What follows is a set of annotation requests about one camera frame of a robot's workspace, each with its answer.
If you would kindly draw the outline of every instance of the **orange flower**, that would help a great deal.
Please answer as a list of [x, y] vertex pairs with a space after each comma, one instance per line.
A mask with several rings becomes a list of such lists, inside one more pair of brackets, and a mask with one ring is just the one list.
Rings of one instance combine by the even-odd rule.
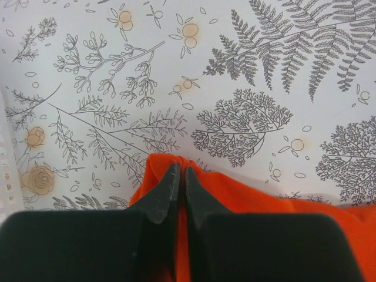
[[29, 147], [37, 147], [43, 143], [45, 140], [45, 132], [39, 126], [35, 126], [32, 130], [29, 131], [26, 142]]
[[55, 175], [45, 166], [34, 167], [30, 172], [26, 172], [21, 177], [23, 186], [29, 188], [31, 192], [39, 195], [46, 195], [53, 190]]

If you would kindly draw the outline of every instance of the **botanical print fabric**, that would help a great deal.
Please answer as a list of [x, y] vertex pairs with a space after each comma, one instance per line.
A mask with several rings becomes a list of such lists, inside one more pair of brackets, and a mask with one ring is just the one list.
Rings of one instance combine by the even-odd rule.
[[152, 152], [376, 202], [375, 0], [0, 0], [23, 202], [123, 209]]

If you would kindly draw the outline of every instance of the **orange cloth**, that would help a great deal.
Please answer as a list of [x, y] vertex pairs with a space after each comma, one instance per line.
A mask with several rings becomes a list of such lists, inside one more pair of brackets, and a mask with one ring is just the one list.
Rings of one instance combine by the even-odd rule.
[[[151, 154], [146, 162], [144, 181], [133, 195], [135, 203], [162, 179], [172, 163], [180, 163], [181, 181], [191, 166], [201, 184], [220, 203], [235, 213], [323, 213], [343, 229], [366, 281], [376, 281], [376, 205], [340, 209], [329, 204], [305, 200], [278, 199], [257, 191], [219, 172], [203, 172], [195, 162], [183, 157]], [[190, 282], [186, 207], [179, 210], [175, 253], [176, 281]], [[166, 272], [158, 281], [170, 282]]]

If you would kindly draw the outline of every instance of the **fern drawing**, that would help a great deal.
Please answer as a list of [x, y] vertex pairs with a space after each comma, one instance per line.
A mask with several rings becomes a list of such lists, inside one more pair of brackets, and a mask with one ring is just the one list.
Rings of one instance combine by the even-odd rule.
[[[273, 7], [279, 2], [282, 12]], [[329, 70], [337, 68], [338, 87], [347, 91], [361, 65], [376, 54], [374, 0], [278, 0], [271, 5], [249, 0], [249, 4], [258, 24], [248, 25], [231, 10], [238, 42], [220, 35], [223, 49], [212, 49], [214, 57], [204, 75], [227, 72], [233, 80], [243, 75], [255, 86], [256, 73], [263, 71], [272, 90], [274, 72], [280, 67], [283, 88], [290, 93], [296, 75], [312, 62], [307, 82], [313, 101]]]
[[234, 99], [219, 100], [215, 112], [204, 110], [197, 119], [205, 130], [192, 133], [197, 149], [243, 166], [262, 147], [266, 134], [281, 130], [293, 116], [263, 92], [237, 89]]
[[332, 142], [321, 145], [325, 154], [316, 167], [321, 180], [333, 180], [341, 201], [354, 206], [376, 203], [376, 116], [347, 127], [337, 126]]

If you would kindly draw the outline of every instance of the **cloth fold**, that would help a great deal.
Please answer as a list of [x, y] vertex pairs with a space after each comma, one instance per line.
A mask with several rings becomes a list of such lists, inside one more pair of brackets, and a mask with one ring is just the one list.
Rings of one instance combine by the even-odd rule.
[[[331, 216], [343, 229], [366, 281], [376, 281], [376, 205], [341, 209], [329, 204], [300, 199], [278, 199], [246, 186], [219, 172], [204, 172], [191, 160], [169, 154], [151, 154], [146, 162], [142, 185], [134, 193], [135, 203], [153, 189], [172, 163], [181, 167], [181, 181], [188, 166], [197, 174], [202, 186], [234, 213], [321, 213]], [[190, 282], [186, 207], [179, 210], [175, 248], [176, 281]], [[156, 281], [173, 281], [167, 271]]]

